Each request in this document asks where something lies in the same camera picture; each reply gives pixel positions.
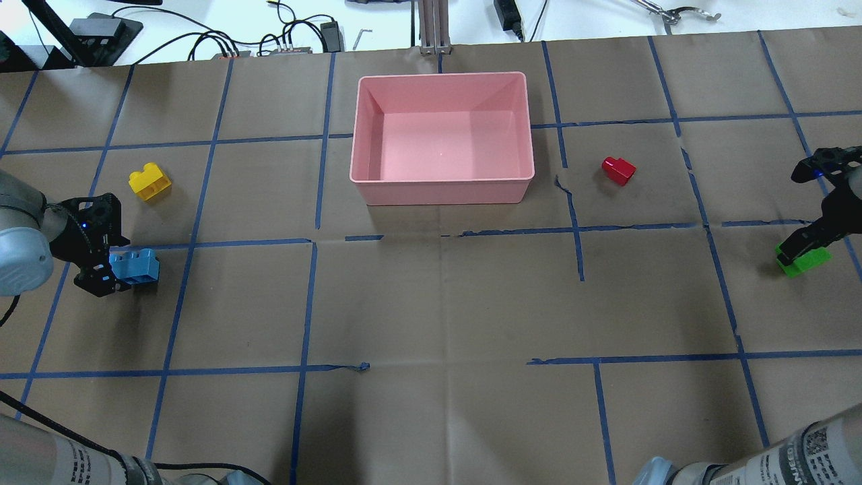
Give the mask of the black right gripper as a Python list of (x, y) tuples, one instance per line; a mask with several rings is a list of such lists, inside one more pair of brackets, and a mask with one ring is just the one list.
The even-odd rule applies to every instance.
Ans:
[(780, 262), (794, 262), (810, 251), (825, 248), (848, 234), (861, 232), (861, 148), (818, 148), (795, 165), (791, 180), (798, 184), (826, 179), (831, 192), (821, 203), (822, 215), (795, 230), (778, 246)]

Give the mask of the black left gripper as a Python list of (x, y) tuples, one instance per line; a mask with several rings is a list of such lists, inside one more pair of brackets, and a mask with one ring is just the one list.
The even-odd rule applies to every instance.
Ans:
[(116, 277), (110, 264), (110, 249), (130, 243), (121, 234), (121, 202), (116, 195), (71, 197), (52, 203), (50, 209), (65, 221), (61, 233), (50, 242), (51, 253), (77, 266), (75, 286), (96, 297), (131, 288)]

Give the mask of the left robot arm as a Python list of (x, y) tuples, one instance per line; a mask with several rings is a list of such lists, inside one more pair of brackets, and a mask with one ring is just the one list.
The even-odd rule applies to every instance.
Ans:
[(1, 172), (1, 294), (19, 296), (52, 276), (55, 260), (78, 268), (74, 283), (96, 297), (123, 292), (110, 249), (129, 245), (121, 234), (121, 202), (113, 193), (53, 201)]

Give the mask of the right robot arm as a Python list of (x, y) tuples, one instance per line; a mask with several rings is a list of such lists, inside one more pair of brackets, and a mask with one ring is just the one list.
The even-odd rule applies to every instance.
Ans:
[[(791, 178), (807, 183), (825, 178), (831, 192), (822, 215), (795, 230), (776, 249), (785, 272), (801, 269), (803, 260), (825, 251), (849, 234), (860, 233), (861, 148), (819, 148), (795, 166)], [(683, 467), (662, 457), (648, 461), (637, 484), (859, 484), (861, 408), (852, 406), (809, 424), (757, 454), (735, 463), (696, 461)]]

